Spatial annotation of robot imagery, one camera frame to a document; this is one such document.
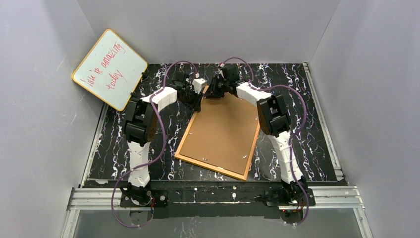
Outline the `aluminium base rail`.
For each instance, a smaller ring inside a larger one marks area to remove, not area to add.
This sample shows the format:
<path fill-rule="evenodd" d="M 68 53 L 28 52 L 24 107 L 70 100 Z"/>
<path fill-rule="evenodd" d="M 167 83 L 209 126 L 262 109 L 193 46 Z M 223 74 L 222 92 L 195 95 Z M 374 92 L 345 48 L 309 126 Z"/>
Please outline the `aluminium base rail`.
<path fill-rule="evenodd" d="M 365 208 L 355 186 L 313 188 L 307 218 L 284 222 L 286 206 L 254 201 L 256 188 L 223 186 L 172 189 L 166 207 L 111 201 L 110 188 L 72 192 L 64 238 L 370 238 Z"/>

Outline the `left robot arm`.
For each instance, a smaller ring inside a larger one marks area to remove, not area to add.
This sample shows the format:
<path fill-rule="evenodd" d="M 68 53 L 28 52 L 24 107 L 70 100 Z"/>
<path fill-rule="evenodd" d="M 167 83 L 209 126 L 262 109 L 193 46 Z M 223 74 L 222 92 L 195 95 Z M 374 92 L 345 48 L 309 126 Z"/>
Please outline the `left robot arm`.
<path fill-rule="evenodd" d="M 168 86 L 149 96 L 131 97 L 123 123 L 123 132 L 130 152 L 128 182 L 131 185 L 145 187 L 150 181 L 149 147 L 157 132 L 157 125 L 160 124 L 163 128 L 160 111 L 179 101 L 199 112 L 206 84 L 207 81 L 203 78 L 190 79 L 187 74 L 179 73 Z"/>

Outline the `yellow-rimmed whiteboard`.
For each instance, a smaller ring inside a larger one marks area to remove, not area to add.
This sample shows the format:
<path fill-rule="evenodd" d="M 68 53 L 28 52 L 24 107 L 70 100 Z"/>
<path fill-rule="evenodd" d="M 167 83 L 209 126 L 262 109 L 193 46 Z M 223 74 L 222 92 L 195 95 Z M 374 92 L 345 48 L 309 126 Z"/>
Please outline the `yellow-rimmed whiteboard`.
<path fill-rule="evenodd" d="M 71 79 L 117 111 L 123 111 L 148 63 L 107 29 L 73 71 Z"/>

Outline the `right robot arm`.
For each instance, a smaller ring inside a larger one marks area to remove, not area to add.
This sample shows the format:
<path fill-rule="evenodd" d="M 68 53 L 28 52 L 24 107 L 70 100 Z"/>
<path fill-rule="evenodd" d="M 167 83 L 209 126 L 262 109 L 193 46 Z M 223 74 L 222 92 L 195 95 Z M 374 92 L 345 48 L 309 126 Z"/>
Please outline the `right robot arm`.
<path fill-rule="evenodd" d="M 250 82 L 243 81 L 235 65 L 220 65 L 211 80 L 206 98 L 223 98 L 225 93 L 246 100 L 257 107 L 261 130 L 269 137 L 280 164 L 281 180 L 286 185 L 303 186 L 304 179 L 291 145 L 291 119 L 280 94 L 270 94 Z"/>

